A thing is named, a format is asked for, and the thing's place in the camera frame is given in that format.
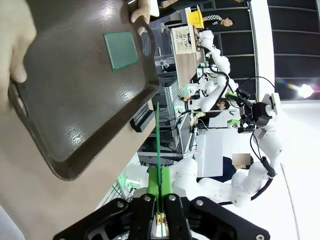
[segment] ceiling light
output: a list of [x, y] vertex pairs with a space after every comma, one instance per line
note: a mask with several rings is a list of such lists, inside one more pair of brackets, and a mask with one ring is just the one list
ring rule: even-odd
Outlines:
[[308, 98], [310, 97], [315, 91], [306, 84], [303, 84], [302, 87], [298, 90], [298, 94], [303, 97], [303, 98]]

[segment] bolt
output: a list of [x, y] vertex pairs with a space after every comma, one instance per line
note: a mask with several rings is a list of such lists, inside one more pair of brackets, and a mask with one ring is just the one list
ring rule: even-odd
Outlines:
[[255, 238], [256, 240], [265, 240], [265, 236], [263, 236], [262, 234], [259, 234], [256, 236]]
[[170, 200], [170, 201], [174, 201], [174, 200], [176, 200], [176, 197], [175, 197], [174, 195], [170, 195], [170, 196], [169, 196], [169, 200]]
[[197, 204], [198, 206], [202, 206], [202, 205], [204, 204], [204, 202], [201, 201], [201, 200], [197, 200], [197, 201], [196, 201], [196, 204]]
[[123, 208], [123, 207], [124, 207], [124, 204], [123, 204], [122, 202], [119, 202], [119, 201], [118, 201], [118, 203], [116, 204], [116, 206], [117, 206], [118, 208]]
[[150, 202], [150, 201], [151, 201], [151, 197], [145, 196], [145, 197], [144, 197], [144, 200], [145, 200], [146, 202]]

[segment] brown tray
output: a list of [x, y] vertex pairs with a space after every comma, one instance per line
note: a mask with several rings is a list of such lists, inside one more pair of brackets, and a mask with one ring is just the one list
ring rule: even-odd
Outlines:
[[[130, 22], [124, 1], [28, 3], [37, 37], [25, 56], [28, 79], [11, 83], [9, 98], [52, 172], [74, 180], [158, 91], [155, 38], [142, 17]], [[150, 36], [150, 56], [143, 54], [140, 26]], [[103, 33], [128, 31], [138, 63], [112, 71]]]

